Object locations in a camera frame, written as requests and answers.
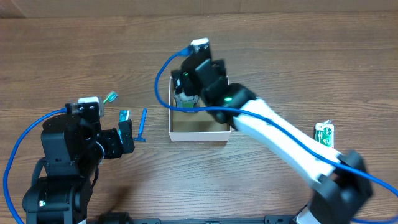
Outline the teal toothpaste tube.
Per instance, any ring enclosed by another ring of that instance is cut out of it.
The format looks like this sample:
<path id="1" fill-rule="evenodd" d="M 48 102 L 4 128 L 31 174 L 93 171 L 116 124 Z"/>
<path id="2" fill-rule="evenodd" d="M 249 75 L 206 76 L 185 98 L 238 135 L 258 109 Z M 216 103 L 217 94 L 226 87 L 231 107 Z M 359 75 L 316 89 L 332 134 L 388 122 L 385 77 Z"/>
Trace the teal toothpaste tube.
<path id="1" fill-rule="evenodd" d="M 130 113 L 131 112 L 129 110 L 120 110 L 119 111 L 119 124 L 118 124 L 118 126 L 120 126 L 121 124 L 123 126 L 125 126 L 125 125 L 131 126 L 131 120 L 129 119 Z"/>

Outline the clear pump soap bottle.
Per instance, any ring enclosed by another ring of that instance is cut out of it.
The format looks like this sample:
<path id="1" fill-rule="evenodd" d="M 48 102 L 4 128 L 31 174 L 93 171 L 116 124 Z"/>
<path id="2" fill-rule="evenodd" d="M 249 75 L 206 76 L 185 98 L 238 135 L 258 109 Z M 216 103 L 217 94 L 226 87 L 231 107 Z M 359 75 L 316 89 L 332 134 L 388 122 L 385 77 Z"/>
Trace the clear pump soap bottle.
<path id="1" fill-rule="evenodd" d="M 188 109 L 188 113 L 195 113 L 195 111 L 192 111 L 192 108 L 196 107 L 199 99 L 200 98 L 198 95 L 187 96 L 184 92 L 177 93 L 174 91 L 174 100 L 176 106 L 178 108 Z"/>

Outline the green soap pack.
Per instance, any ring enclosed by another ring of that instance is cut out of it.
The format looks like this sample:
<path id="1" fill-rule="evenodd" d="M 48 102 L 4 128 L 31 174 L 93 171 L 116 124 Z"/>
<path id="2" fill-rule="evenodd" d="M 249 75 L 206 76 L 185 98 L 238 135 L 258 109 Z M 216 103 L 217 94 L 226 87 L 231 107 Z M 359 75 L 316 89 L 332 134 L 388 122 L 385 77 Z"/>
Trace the green soap pack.
<path id="1" fill-rule="evenodd" d="M 314 140 L 323 144 L 324 146 L 335 147 L 335 126 L 332 120 L 326 120 L 322 123 L 314 125 Z"/>

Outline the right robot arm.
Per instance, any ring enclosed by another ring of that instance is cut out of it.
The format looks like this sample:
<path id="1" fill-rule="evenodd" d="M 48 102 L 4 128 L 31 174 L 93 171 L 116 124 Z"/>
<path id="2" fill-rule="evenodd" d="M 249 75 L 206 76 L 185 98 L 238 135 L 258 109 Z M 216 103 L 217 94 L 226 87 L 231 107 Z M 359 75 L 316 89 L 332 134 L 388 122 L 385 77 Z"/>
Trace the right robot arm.
<path id="1" fill-rule="evenodd" d="M 288 163 L 313 190 L 313 197 L 292 223 L 350 223 L 371 198 L 373 189 L 364 159 L 342 154 L 307 136 L 281 118 L 267 103 L 238 83 L 228 83 L 223 60 L 191 54 L 172 75 L 193 89 L 206 111 L 268 147 Z"/>

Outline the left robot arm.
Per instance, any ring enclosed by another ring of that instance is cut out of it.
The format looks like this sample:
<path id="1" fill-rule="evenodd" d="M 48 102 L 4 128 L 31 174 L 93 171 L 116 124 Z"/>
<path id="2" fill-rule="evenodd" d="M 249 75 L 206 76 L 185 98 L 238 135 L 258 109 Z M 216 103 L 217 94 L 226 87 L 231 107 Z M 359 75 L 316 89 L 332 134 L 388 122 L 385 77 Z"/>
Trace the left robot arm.
<path id="1" fill-rule="evenodd" d="M 102 130 L 98 119 L 76 114 L 46 120 L 41 141 L 45 155 L 36 163 L 22 202 L 27 223 L 85 222 L 102 160 L 134 150 L 130 120 Z"/>

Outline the blue disposable razor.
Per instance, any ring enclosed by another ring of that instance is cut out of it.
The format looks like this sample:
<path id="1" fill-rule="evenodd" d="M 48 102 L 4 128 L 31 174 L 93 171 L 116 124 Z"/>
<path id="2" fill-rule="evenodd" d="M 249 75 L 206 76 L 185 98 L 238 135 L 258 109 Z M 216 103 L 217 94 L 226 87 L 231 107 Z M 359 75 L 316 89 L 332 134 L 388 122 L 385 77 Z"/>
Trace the blue disposable razor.
<path id="1" fill-rule="evenodd" d="M 136 138 L 134 138 L 134 141 L 146 142 L 146 140 L 142 137 L 142 134 L 144 132 L 145 122 L 146 122 L 146 116 L 147 116 L 147 109 L 144 108 L 142 110 L 142 116 L 141 116 L 141 122 L 140 122 L 140 125 L 139 125 L 138 135 L 137 135 Z"/>

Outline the green toothbrush with cap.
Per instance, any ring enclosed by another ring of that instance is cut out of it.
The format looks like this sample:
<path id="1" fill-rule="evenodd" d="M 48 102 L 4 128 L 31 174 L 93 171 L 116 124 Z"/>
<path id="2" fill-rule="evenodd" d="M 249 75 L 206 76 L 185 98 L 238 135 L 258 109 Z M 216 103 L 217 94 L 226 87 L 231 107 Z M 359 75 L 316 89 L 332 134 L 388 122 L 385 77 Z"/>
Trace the green toothbrush with cap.
<path id="1" fill-rule="evenodd" d="M 118 94 L 115 91 L 111 91 L 106 95 L 106 98 L 103 100 L 103 103 L 111 103 L 118 97 Z"/>

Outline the white cardboard box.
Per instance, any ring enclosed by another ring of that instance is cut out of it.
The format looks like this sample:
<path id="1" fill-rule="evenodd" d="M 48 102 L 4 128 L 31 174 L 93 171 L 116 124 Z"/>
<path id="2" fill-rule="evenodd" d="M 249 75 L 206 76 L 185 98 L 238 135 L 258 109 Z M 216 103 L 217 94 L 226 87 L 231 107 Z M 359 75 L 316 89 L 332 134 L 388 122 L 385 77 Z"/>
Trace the white cardboard box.
<path id="1" fill-rule="evenodd" d="M 170 77 L 169 105 L 177 107 L 174 100 L 174 83 Z M 204 107 L 201 99 L 196 107 Z M 232 128 L 216 122 L 206 111 L 195 113 L 169 110 L 168 133 L 173 142 L 227 141 Z"/>

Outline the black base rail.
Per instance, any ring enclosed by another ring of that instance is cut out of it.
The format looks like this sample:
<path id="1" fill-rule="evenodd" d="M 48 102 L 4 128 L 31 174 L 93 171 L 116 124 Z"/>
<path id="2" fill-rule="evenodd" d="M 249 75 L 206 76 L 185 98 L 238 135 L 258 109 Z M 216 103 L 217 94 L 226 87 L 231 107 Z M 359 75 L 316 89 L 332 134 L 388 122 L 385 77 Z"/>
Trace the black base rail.
<path id="1" fill-rule="evenodd" d="M 97 224 L 289 224 L 293 215 L 266 215 L 264 218 L 208 218 L 161 220 L 159 218 L 131 218 L 128 212 L 112 212 L 99 216 Z"/>

